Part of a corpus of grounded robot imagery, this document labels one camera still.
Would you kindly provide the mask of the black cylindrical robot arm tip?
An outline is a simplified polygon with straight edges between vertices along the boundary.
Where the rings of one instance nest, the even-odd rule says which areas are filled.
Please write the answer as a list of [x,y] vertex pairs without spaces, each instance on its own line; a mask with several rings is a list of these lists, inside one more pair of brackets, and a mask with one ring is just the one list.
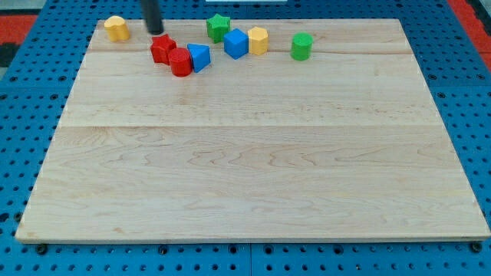
[[164,32],[162,15],[158,0],[141,0],[140,6],[147,31],[151,35],[161,35]]

